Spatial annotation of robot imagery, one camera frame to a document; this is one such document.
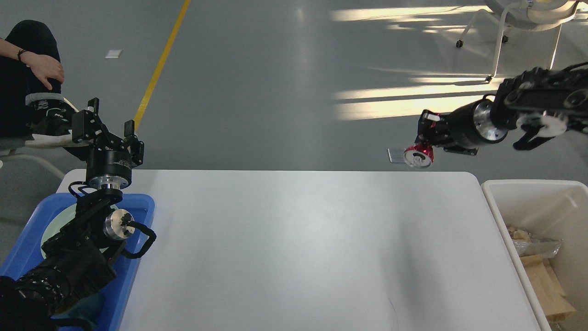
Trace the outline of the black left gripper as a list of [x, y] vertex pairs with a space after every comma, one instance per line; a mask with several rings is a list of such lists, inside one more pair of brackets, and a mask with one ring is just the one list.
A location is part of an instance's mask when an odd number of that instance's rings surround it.
[[135, 121], [124, 123], [124, 138], [111, 133], [99, 117], [99, 98], [89, 100], [87, 107], [72, 115], [72, 142], [86, 143], [90, 149], [85, 182], [101, 190], [104, 187], [125, 189], [132, 184], [132, 168], [144, 162], [145, 144], [135, 134]]

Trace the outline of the seated person's forearm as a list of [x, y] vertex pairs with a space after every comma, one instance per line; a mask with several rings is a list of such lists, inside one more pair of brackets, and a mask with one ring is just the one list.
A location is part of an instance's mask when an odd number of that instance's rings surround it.
[[0, 39], [0, 56], [4, 58], [14, 59], [21, 62], [21, 55], [27, 52], [21, 47], [12, 44], [5, 39]]

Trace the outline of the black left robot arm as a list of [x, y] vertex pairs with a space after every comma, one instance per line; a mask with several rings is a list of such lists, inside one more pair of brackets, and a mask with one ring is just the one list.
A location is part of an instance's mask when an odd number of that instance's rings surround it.
[[90, 145], [85, 180], [68, 188], [76, 198], [75, 216], [42, 244], [43, 262], [17, 280], [1, 277], [3, 331], [91, 331], [88, 320], [56, 315], [109, 285], [119, 257], [141, 258], [156, 240], [130, 212], [113, 208], [131, 185], [132, 170], [143, 163], [144, 142], [134, 121], [124, 124], [124, 137], [116, 136], [101, 121], [94, 98], [73, 115], [72, 142]]

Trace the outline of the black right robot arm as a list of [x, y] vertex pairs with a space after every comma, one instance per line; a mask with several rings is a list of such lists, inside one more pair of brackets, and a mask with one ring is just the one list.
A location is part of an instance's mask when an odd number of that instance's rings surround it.
[[414, 145], [404, 156], [421, 166], [432, 163], [435, 147], [473, 156], [481, 146], [501, 143], [516, 129], [523, 131], [513, 143], [517, 151], [531, 151], [568, 131], [586, 134], [587, 87], [585, 62], [561, 70], [527, 70], [450, 113], [424, 110]]

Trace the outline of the seated person's hand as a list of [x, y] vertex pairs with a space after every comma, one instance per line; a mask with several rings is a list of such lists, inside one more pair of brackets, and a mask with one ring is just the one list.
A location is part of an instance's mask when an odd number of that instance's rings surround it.
[[31, 69], [35, 77], [42, 82], [47, 90], [53, 90], [50, 80], [55, 80], [58, 83], [64, 82], [64, 69], [61, 63], [51, 56], [25, 51], [21, 53], [19, 58], [23, 64]]

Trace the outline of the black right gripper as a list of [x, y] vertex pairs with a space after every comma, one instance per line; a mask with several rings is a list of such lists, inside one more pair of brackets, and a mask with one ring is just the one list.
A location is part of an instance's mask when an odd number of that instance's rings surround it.
[[493, 102], [481, 99], [447, 115], [425, 109], [418, 119], [416, 144], [443, 147], [445, 152], [475, 156], [479, 147], [501, 143], [506, 129], [491, 119]]

